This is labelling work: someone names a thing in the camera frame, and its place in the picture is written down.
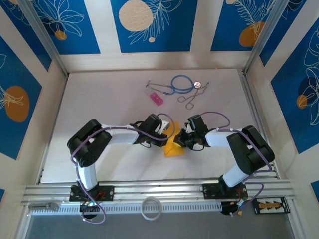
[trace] yellow object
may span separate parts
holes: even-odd
[[[57,30],[54,35],[55,35],[55,37],[58,38],[60,41],[64,41],[64,40],[66,40],[66,38],[67,38],[67,35],[65,34],[65,32],[60,31],[60,30]]]
[[[175,121],[174,124],[175,124],[175,133],[171,138],[168,139],[167,144],[164,146],[165,157],[174,157],[174,156],[180,156],[184,154],[184,149],[180,147],[180,145],[174,143],[174,138],[179,133],[179,123]],[[172,132],[173,132],[173,124],[170,123],[168,130],[165,130],[163,133],[169,136],[171,135]]]

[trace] gray floor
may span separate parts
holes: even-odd
[[[221,213],[165,213],[156,221],[139,214],[108,215],[102,225],[80,216],[33,216],[27,239],[293,239],[286,214],[255,215],[251,207],[233,218]]]

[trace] stethoscope chest piece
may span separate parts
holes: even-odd
[[[196,81],[194,83],[194,88],[199,89],[201,87],[201,83],[199,81]]]

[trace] stethoscope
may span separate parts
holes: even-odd
[[[183,78],[186,78],[189,80],[190,84],[191,84],[191,87],[189,88],[178,88],[176,86],[174,86],[174,80],[178,77],[183,77]],[[156,84],[156,83],[150,83],[150,80],[148,81],[147,86],[149,85],[154,85],[154,86],[163,86],[163,87],[167,87],[167,88],[170,88],[170,92],[165,92],[165,91],[160,91],[158,89],[155,89],[153,87],[150,87],[152,90],[154,91],[158,91],[158,92],[161,92],[165,95],[168,95],[168,96],[171,96],[173,94],[187,94],[189,92],[191,92],[194,88],[196,89],[199,89],[201,87],[201,83],[196,81],[195,83],[191,80],[191,78],[189,78],[188,76],[186,75],[177,75],[177,76],[174,76],[173,79],[170,81],[170,85],[163,85],[163,84]]]

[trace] aluminum rail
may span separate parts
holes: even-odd
[[[162,181],[129,181],[129,182],[100,182],[100,185],[115,186],[113,202],[128,203],[141,202],[149,196],[156,197],[161,202],[202,202],[205,201],[201,190],[203,183],[217,183],[217,179],[196,180],[162,180]],[[259,197],[280,197],[294,199],[294,192],[289,180],[278,179],[251,179],[249,182],[264,183],[264,190]],[[69,201],[70,188],[75,183],[46,183],[27,186],[22,204],[36,202],[61,202]],[[260,185],[247,184],[250,197],[260,189]]]

